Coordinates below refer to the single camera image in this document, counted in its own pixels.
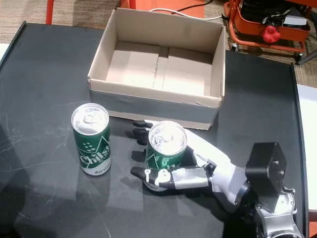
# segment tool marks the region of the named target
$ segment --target orange chair leg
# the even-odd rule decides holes
[[[52,24],[54,0],[48,0],[46,8],[46,24]]]

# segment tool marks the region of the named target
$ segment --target open cardboard box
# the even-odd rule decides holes
[[[187,17],[118,8],[88,81],[114,117],[208,129],[224,97],[225,29]]]

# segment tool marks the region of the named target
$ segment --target robotic hand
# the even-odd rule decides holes
[[[156,121],[135,121],[138,143],[146,145]],[[295,190],[283,185],[286,160],[277,143],[256,143],[245,168],[201,137],[185,129],[187,146],[193,150],[196,166],[144,169],[133,167],[131,174],[145,182],[169,189],[209,187],[221,192],[234,207],[246,207],[257,225],[259,238],[293,236],[302,238],[293,215]]]

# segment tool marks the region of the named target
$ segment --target beer can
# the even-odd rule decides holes
[[[82,170],[92,176],[104,174],[111,165],[109,113],[95,103],[86,103],[71,116]]]
[[[161,121],[149,131],[144,167],[146,169],[169,169],[179,167],[187,147],[184,128],[173,121]],[[165,191],[151,183],[144,183],[153,191]]]

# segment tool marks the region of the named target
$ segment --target black table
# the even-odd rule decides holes
[[[129,120],[111,118],[112,166],[79,168],[70,117],[90,101],[87,72],[102,31],[25,24],[0,68],[0,231],[34,237],[251,236],[212,195],[156,196],[130,175]],[[239,166],[255,142],[279,142],[285,183],[296,189],[297,224],[308,234],[305,158],[292,66],[227,52],[226,96],[216,123],[196,131]]]

